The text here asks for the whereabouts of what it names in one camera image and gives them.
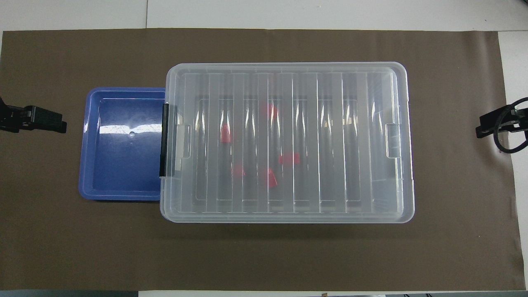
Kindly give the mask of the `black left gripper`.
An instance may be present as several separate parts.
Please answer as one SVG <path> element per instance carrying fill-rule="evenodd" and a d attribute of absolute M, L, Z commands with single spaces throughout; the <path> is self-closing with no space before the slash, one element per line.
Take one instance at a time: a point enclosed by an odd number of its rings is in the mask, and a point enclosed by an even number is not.
<path fill-rule="evenodd" d="M 48 130 L 65 134 L 67 122 L 62 121 L 62 114 L 37 106 L 17 107 L 4 103 L 0 98 L 0 129 L 6 132 L 19 133 L 23 128 L 23 115 L 28 111 L 31 130 Z"/>

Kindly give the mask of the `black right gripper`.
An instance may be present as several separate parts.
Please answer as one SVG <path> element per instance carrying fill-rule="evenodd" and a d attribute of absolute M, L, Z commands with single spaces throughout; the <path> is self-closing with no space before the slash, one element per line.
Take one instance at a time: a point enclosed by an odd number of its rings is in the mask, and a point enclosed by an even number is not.
<path fill-rule="evenodd" d="M 507 107 L 501 107 L 480 116 L 480 126 L 476 128 L 476 137 L 482 139 L 493 135 L 495 133 L 495 124 L 506 109 Z M 505 114 L 500 124 L 505 125 L 509 122 L 513 122 L 511 130 L 528 130 L 528 108 L 517 109 L 512 107 L 511 111 Z"/>

